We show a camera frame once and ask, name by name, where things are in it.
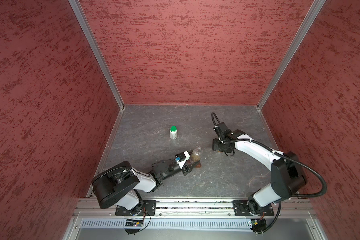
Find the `small clear orange-cap bottle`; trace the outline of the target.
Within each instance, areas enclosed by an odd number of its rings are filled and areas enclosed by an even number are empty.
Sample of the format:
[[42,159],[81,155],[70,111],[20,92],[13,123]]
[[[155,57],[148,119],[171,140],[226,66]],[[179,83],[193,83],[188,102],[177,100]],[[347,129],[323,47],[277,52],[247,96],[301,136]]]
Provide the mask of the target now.
[[191,163],[196,163],[200,161],[202,154],[203,154],[203,149],[201,147],[196,147],[190,155]]

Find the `white pill bottle green cap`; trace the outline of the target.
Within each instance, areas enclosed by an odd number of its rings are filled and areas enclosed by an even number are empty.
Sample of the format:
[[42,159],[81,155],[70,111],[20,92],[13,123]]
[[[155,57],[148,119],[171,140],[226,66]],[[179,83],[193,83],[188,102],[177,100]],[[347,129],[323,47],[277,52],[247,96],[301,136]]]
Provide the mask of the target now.
[[170,139],[176,140],[178,137],[178,129],[176,126],[171,126],[170,128]]

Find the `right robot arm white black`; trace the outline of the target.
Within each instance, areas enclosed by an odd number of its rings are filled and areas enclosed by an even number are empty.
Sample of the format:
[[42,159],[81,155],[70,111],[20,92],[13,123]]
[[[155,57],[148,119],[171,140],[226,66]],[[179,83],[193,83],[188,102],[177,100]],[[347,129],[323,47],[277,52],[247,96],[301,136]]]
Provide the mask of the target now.
[[270,183],[248,198],[247,206],[251,215],[261,215],[271,203],[291,198],[307,184],[303,167],[297,164],[299,160],[294,153],[285,154],[269,148],[240,130],[231,131],[225,123],[214,126],[214,131],[218,136],[213,139],[214,151],[226,155],[241,151],[271,172]]

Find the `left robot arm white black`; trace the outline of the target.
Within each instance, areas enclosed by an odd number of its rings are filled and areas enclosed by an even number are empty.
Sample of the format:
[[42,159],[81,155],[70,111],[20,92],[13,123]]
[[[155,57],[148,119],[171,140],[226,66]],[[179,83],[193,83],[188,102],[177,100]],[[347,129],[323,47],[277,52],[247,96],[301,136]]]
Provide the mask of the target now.
[[101,209],[123,207],[136,215],[144,206],[140,191],[153,193],[164,180],[178,173],[186,176],[200,166],[200,161],[181,161],[177,155],[175,159],[152,164],[151,171],[143,173],[133,168],[128,161],[124,161],[95,176],[92,180],[93,192]]

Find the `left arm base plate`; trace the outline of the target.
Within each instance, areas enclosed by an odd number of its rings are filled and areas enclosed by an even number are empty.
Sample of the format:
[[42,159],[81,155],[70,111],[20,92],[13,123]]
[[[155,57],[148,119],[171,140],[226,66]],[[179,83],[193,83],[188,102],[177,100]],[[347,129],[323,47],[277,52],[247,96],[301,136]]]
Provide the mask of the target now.
[[154,216],[156,211],[157,201],[155,200],[142,200],[131,210],[124,207],[116,206],[116,216]]

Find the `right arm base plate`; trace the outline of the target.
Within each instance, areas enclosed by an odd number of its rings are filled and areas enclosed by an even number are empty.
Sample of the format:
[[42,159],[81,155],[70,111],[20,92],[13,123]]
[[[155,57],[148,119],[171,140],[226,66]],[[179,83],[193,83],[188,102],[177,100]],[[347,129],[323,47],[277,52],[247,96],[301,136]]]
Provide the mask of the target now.
[[255,201],[233,201],[233,210],[237,217],[270,217],[274,216],[274,210],[271,204],[260,207]]

